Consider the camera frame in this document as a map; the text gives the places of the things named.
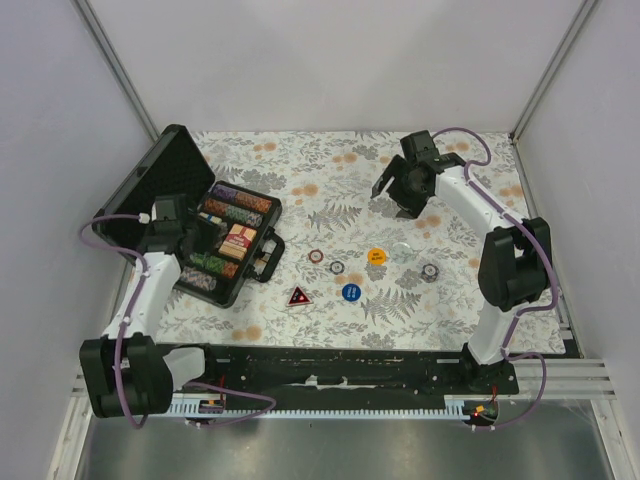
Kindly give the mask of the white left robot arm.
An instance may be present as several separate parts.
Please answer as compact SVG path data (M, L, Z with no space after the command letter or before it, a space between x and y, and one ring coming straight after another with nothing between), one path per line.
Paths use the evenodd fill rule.
M117 220L141 224L142 240L124 247L85 236L88 228ZM202 347L164 352L155 342L164 305L183 270L184 247L193 236L185 220L146 213L99 215L80 228L84 244L135 258L133 282L119 309L99 338L84 341L79 351L97 417L122 416L140 429L150 415L166 413L174 392L186 384L202 393L219 384L220 368L206 359Z

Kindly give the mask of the blue card deck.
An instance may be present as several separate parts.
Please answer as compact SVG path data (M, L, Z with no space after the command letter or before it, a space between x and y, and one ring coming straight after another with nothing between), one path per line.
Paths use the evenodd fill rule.
M200 212L199 217L203 219L208 224L214 226L221 226L224 223L224 220L216 215L208 214L206 212Z

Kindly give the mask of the red Texas Holdem card deck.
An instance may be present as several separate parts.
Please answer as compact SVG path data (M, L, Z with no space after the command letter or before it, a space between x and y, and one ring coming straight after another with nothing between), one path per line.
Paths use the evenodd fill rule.
M257 231L251 227L234 224L229 230L218 252L224 256L243 260L257 236Z

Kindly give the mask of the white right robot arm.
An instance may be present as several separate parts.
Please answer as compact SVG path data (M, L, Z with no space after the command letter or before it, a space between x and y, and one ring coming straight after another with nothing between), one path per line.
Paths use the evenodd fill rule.
M473 359L457 371L465 391L481 393L494 381L491 365L507 358L521 317L552 309L557 302L549 225L541 218L518 217L474 181L470 165L455 154L414 163L394 156L371 196L382 192L408 218L417 218L429 199L438 198L484 239L478 271L484 305L466 344Z

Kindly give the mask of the red triangular dealer button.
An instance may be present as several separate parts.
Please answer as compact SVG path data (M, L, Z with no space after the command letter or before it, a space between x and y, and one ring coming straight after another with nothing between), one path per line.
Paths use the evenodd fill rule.
M311 305L313 301L309 295L300 287L295 286L287 300L287 307L297 307Z

